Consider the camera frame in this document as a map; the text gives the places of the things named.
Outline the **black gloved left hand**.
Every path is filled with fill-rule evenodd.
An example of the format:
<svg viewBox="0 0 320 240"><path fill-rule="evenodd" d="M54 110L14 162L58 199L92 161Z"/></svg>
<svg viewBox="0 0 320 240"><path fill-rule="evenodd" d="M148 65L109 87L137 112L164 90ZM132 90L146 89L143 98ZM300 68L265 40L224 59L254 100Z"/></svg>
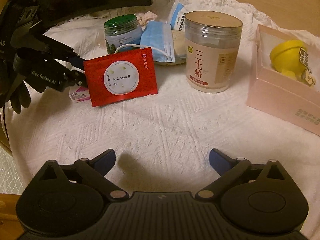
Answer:
<svg viewBox="0 0 320 240"><path fill-rule="evenodd" d="M1 73L1 107L5 105L5 98L7 93L14 81L14 78L11 74L6 72ZM25 81L23 81L13 92L10 97L11 106L14 111L18 114L21 112L21 107L28 108L31 103L31 97L28 88L25 83L27 83L30 87L35 89L39 93L43 93L46 89L47 85L42 82L40 79L28 77Z"/></svg>

